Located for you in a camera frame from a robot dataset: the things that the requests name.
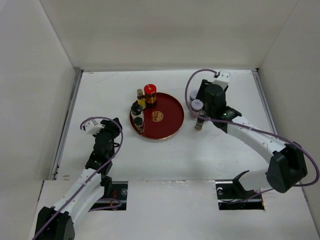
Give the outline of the white lid sauce jar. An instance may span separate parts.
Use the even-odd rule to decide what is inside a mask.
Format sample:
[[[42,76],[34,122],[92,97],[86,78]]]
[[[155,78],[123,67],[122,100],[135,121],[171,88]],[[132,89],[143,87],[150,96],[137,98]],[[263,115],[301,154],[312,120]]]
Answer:
[[[189,99],[193,101],[197,98],[197,95],[198,95],[198,90],[192,90],[189,94]]]

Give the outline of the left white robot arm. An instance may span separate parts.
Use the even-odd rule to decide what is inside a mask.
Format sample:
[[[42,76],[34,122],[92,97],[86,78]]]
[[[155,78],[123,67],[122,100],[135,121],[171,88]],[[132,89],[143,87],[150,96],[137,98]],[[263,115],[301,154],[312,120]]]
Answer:
[[[51,207],[44,206],[37,215],[35,240],[73,240],[76,227],[99,199],[112,195],[112,179],[108,173],[119,153],[123,127],[119,118],[89,117],[80,129],[94,137],[93,150],[80,177]]]

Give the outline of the clear bottle black pump cap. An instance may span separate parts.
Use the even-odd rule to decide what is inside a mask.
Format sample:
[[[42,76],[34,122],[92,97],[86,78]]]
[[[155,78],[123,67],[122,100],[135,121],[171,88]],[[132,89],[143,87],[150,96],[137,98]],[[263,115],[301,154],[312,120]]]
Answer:
[[[130,115],[133,119],[133,121],[136,118],[141,118],[142,122],[144,122],[144,110],[141,105],[139,105],[137,102],[134,102],[130,108]]]

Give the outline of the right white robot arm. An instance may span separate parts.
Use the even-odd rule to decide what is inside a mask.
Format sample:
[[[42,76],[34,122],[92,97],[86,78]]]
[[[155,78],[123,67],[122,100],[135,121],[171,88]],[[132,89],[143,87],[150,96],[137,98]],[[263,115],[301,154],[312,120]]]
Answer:
[[[217,81],[202,80],[197,98],[204,104],[204,115],[223,132],[245,143],[268,164],[256,171],[245,170],[232,181],[232,192],[238,198],[251,190],[272,188],[286,193],[297,185],[308,170],[303,152],[293,143],[254,131],[255,126],[237,110],[227,106],[226,92]]]

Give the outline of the small black cap spice jar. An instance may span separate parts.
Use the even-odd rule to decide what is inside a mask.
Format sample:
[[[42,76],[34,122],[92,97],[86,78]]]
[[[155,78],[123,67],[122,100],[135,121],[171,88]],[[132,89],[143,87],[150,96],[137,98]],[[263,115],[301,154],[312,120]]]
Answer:
[[[141,118],[141,117],[136,117],[134,119],[134,125],[135,125],[135,128],[136,128],[136,131],[138,133],[143,133],[144,132],[144,120]]]

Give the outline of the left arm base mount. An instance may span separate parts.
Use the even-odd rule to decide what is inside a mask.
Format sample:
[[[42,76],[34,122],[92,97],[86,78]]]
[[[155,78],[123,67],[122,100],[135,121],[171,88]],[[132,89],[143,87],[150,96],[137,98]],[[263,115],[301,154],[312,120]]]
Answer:
[[[91,211],[125,211],[127,209],[129,184],[127,181],[115,181],[112,188],[90,208]]]

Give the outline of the small yellow label oil bottle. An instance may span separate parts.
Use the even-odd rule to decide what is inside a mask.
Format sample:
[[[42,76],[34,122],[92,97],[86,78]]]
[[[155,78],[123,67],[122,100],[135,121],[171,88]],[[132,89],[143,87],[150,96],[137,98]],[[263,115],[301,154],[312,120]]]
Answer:
[[[146,108],[146,100],[142,89],[137,89],[137,103],[142,107],[144,110]]]

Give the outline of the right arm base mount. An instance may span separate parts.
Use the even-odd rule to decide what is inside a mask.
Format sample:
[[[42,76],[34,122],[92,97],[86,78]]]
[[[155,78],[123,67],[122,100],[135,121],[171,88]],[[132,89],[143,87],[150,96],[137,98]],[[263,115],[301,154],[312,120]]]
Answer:
[[[219,210],[265,210],[262,196],[256,196],[258,192],[254,189],[245,190],[240,184],[240,178],[248,172],[244,171],[233,179],[215,182]]]

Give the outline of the red lid chili sauce jar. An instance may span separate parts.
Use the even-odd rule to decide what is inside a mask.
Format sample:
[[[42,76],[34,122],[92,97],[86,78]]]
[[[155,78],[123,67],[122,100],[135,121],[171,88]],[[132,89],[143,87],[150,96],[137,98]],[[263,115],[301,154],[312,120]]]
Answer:
[[[145,102],[148,107],[155,107],[157,105],[157,87],[154,84],[147,84],[144,86]]]

